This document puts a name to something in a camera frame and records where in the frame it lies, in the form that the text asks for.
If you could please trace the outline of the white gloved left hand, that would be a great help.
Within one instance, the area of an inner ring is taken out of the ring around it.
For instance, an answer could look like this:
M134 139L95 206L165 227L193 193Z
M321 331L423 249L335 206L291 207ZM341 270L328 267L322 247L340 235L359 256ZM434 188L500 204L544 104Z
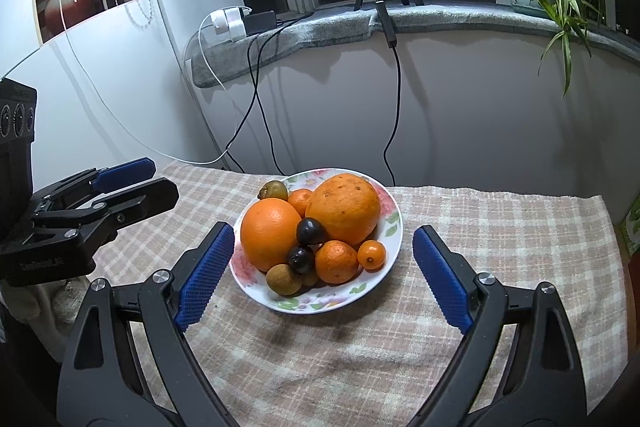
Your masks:
M26 287L2 281L1 302L17 322L32 330L55 361L62 362L89 285L85 275Z

